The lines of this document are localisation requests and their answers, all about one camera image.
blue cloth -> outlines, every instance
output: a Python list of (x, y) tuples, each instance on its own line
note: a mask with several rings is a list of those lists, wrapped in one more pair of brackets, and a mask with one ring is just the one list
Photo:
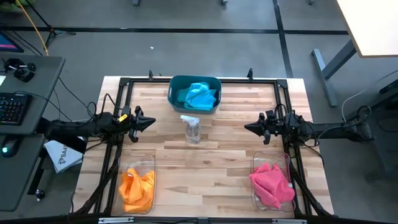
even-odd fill
[(184, 107), (189, 110), (209, 111), (216, 101), (215, 94), (216, 90), (211, 90), (205, 82), (192, 83), (189, 88), (178, 91), (177, 101), (184, 102)]

spray bottle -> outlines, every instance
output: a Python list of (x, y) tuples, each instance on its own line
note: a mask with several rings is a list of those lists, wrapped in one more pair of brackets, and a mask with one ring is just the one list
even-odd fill
[(188, 123), (185, 130), (185, 137), (189, 143), (199, 143), (201, 137), (201, 126), (199, 118), (181, 115), (181, 119)]

butcher block tabletop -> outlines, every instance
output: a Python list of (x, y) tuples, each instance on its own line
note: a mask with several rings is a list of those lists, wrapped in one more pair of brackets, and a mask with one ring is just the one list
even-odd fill
[[(105, 77), (99, 94), (98, 108), (102, 107), (105, 93), (116, 99), (119, 79)], [(302, 79), (287, 79), (290, 100), (297, 114), (311, 121), (311, 112)], [(200, 118), (202, 125), (199, 144), (185, 140), (186, 123), (180, 113), (167, 101), (168, 83), (134, 83), (131, 108), (140, 106), (145, 116), (156, 122), (132, 143), (124, 138), (122, 163), (134, 156), (152, 154), (156, 160), (156, 190), (154, 207), (146, 216), (151, 217), (240, 217), (282, 218), (294, 217), (293, 211), (262, 211), (252, 203), (249, 180), (255, 152), (275, 154), (283, 152), (280, 136), (271, 137), (268, 145), (250, 131), (245, 124), (257, 121), (259, 113), (276, 106), (274, 87), (270, 84), (223, 84), (221, 103), (214, 114), (191, 114)], [(105, 111), (114, 106), (106, 101)], [(98, 142), (89, 142), (88, 147)], [(79, 209), (93, 193), (100, 180), (106, 144), (86, 152), (75, 190), (73, 203)], [(307, 186), (323, 205), (333, 213), (322, 161), (318, 155), (301, 148)], [(106, 205), (108, 187), (104, 190), (101, 211)], [(299, 208), (304, 212), (302, 193), (297, 186)], [(117, 191), (112, 214), (123, 213)]]

blue bin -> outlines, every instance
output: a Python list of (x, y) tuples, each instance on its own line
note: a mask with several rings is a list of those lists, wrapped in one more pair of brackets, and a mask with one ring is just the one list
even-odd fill
[[(184, 103), (177, 101), (177, 94), (179, 90), (189, 88), (192, 83), (206, 82), (209, 84), (211, 90), (217, 90), (214, 97), (216, 101), (213, 109), (209, 111), (203, 110), (189, 110), (184, 107)], [(215, 77), (201, 77), (193, 75), (177, 75), (173, 77), (169, 85), (169, 94), (167, 95), (169, 103), (173, 108), (180, 113), (196, 113), (196, 114), (212, 114), (216, 111), (219, 103), (221, 102), (221, 82)]]

towel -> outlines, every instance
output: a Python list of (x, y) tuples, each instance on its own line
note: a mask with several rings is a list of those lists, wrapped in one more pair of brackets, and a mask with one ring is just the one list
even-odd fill
[(186, 109), (209, 111), (216, 101), (215, 94), (216, 90), (211, 90), (205, 82), (192, 83), (189, 88), (178, 91), (177, 101), (184, 102)]
[(256, 195), (265, 206), (280, 209), (281, 203), (289, 202), (294, 197), (294, 189), (289, 187), (277, 164), (272, 166), (272, 170), (269, 164), (263, 164), (250, 174), (250, 179)]
[(155, 172), (152, 170), (140, 177), (133, 168), (122, 174), (119, 194), (123, 199), (123, 209), (128, 213), (146, 213), (154, 200)]

